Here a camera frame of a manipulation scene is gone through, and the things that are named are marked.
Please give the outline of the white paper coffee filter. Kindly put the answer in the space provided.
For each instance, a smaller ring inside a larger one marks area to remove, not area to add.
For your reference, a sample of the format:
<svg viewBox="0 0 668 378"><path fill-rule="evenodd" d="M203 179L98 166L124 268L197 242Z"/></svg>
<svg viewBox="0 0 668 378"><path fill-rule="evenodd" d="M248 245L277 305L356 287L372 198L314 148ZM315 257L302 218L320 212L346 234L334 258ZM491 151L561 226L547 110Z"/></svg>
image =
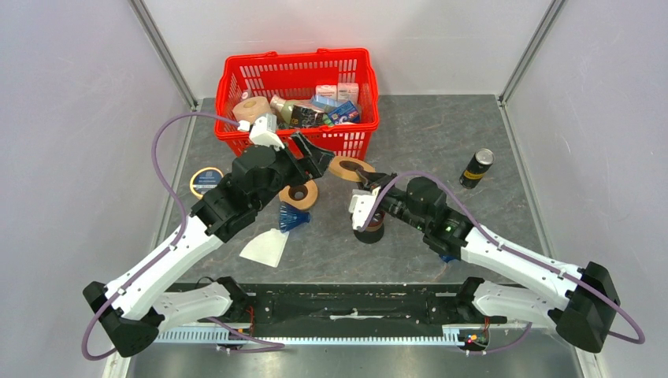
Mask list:
<svg viewBox="0 0 668 378"><path fill-rule="evenodd" d="M272 268L280 264L290 232L272 228L254 237L240 252L240 257Z"/></svg>

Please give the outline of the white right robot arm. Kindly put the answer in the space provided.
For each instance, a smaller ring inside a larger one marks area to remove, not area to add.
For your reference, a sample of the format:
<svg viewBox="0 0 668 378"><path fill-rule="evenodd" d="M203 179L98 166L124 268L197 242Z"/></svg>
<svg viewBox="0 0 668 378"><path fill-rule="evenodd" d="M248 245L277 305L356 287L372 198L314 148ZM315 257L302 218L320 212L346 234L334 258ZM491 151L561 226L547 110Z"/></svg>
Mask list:
<svg viewBox="0 0 668 378"><path fill-rule="evenodd" d="M574 347L599 353L613 333L621 305L607 268L590 261L585 267L547 258L498 236L447 205L442 185L425 176L395 188L396 174L353 171L358 180L349 211L357 233L374 220L394 217L422 233L422 241L440 256L468 262L514 281L510 288L469 278L455 299L456 315L465 322L505 317L551 327Z"/></svg>

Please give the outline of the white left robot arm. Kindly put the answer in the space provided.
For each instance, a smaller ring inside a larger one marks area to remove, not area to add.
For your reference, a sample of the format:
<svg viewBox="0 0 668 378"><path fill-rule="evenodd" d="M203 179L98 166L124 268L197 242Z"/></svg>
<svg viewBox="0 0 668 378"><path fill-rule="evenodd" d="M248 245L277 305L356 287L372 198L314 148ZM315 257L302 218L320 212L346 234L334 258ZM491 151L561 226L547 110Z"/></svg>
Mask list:
<svg viewBox="0 0 668 378"><path fill-rule="evenodd" d="M83 296L95 312L113 349L127 358L145 350L159 334L204 318L239 321L248 296L231 277L197 289L169 288L194 263L254 223L285 187L297 187L324 175L335 154L312 144L302 133L291 140L302 153L287 147L252 144L232 162L219 184L208 190L183 217L170 238L139 264L115 280L91 282Z"/></svg>

